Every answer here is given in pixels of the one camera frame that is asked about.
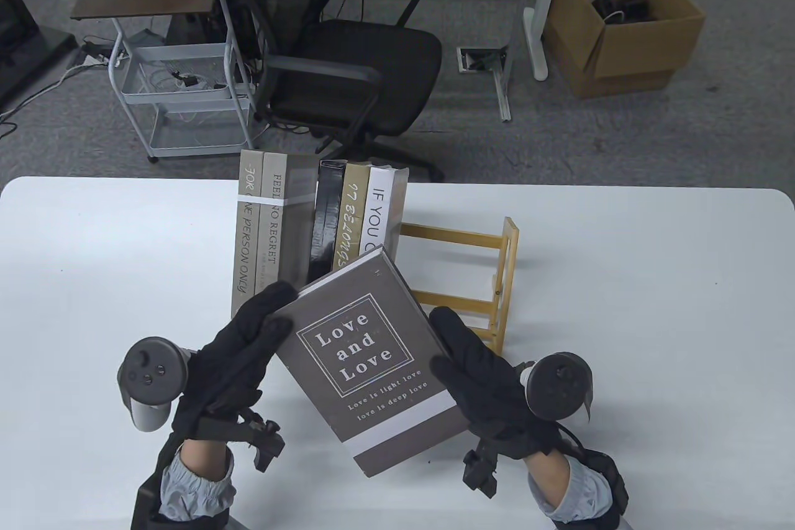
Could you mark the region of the person's right hand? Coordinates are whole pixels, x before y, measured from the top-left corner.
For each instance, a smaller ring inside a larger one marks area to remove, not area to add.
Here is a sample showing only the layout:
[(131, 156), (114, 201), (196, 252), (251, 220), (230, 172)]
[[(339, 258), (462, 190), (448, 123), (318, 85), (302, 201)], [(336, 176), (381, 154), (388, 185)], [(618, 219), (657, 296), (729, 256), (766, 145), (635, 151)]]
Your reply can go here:
[(558, 450), (556, 423), (543, 422), (526, 403), (519, 374), (497, 356), (450, 308), (434, 308), (429, 322), (446, 355), (432, 357), (430, 368), (469, 422), (470, 430), (497, 453), (534, 464), (569, 462)]

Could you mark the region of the person's left hand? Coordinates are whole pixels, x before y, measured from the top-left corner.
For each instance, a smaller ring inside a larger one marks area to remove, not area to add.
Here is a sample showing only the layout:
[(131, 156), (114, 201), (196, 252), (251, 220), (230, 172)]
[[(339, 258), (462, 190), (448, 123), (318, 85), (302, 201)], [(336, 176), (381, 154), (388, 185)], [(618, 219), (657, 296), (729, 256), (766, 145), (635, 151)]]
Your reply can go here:
[(202, 418), (235, 423), (258, 402), (267, 366), (293, 330), (292, 320), (275, 313), (296, 297), (290, 283), (270, 284), (191, 356), (188, 382), (171, 422), (175, 436), (195, 439)]

